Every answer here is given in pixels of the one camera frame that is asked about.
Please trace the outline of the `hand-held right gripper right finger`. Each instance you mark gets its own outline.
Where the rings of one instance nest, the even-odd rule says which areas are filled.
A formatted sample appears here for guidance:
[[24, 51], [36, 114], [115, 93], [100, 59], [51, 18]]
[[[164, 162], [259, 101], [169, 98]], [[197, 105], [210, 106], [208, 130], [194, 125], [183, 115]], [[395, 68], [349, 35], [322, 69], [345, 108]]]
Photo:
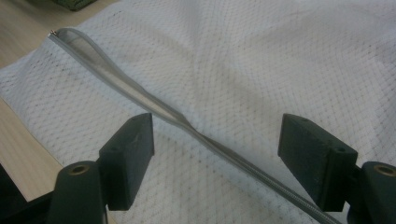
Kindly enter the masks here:
[[358, 152], [315, 122], [284, 114], [278, 156], [322, 211], [341, 212]]

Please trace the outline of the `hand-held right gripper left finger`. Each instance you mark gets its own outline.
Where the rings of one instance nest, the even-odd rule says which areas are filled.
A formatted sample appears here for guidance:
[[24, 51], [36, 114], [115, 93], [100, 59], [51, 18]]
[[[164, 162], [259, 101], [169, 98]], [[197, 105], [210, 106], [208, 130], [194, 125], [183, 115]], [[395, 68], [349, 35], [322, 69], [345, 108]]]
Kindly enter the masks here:
[[153, 155], [150, 113], [128, 119], [100, 149], [98, 162], [110, 211], [130, 209]]

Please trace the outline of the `white mesh laundry bag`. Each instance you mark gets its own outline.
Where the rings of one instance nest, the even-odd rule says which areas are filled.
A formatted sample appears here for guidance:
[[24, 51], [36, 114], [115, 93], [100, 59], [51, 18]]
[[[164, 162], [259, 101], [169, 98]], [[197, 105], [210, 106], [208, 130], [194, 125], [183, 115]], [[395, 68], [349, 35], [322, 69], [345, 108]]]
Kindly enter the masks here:
[[119, 0], [0, 69], [0, 97], [65, 165], [164, 104], [302, 194], [287, 113], [396, 166], [396, 0]]

